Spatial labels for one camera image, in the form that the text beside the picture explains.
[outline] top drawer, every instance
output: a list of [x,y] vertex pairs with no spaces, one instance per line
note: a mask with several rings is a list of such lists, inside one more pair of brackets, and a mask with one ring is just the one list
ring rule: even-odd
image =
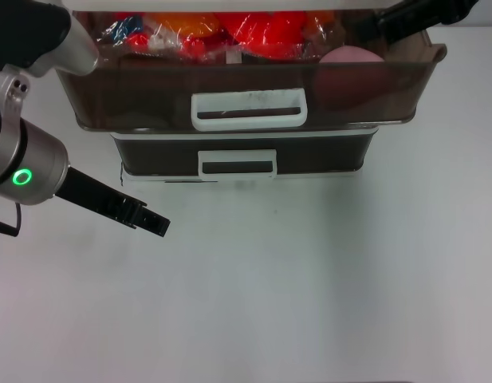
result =
[[[93,15],[77,15],[90,34]],[[92,131],[204,134],[235,132],[237,127],[255,132],[314,131],[406,122],[436,64],[446,56],[446,47],[433,45],[422,32],[376,48],[384,62],[252,60],[194,65],[128,56],[103,60],[85,77],[61,72],[59,76],[79,124]],[[244,97],[264,104],[272,97],[274,106],[247,105]],[[237,107],[231,108],[234,102]],[[220,109],[219,103],[226,106]],[[290,122],[262,123],[279,120],[276,116]],[[230,122],[229,129],[222,128],[223,117]],[[234,125],[234,118],[246,124]]]

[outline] white background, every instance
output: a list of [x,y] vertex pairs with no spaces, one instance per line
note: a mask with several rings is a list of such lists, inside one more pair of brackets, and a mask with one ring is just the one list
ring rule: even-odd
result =
[[[354,177],[127,184],[165,239],[25,208],[0,236],[0,383],[492,382],[492,29],[431,37],[449,55],[416,118]],[[54,73],[23,116],[120,187]]]
[[492,26],[492,0],[479,0],[463,25]]

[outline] bottom drawer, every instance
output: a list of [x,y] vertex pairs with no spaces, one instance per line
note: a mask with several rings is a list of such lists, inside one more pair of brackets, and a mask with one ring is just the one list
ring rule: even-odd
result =
[[130,176],[217,181],[354,172],[377,130],[112,137]]

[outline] black cable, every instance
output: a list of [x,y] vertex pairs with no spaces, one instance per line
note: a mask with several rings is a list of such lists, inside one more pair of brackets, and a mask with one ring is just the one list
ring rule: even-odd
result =
[[6,223],[0,222],[0,234],[9,235],[10,237],[17,237],[19,235],[22,225],[21,204],[16,203],[15,209],[17,211],[17,226],[12,227]]

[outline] clear plastic wrapper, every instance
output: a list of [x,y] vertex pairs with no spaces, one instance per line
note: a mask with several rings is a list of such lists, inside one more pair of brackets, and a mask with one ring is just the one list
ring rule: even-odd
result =
[[199,63],[318,61],[344,45],[332,10],[114,13],[95,25],[104,58],[139,54]]

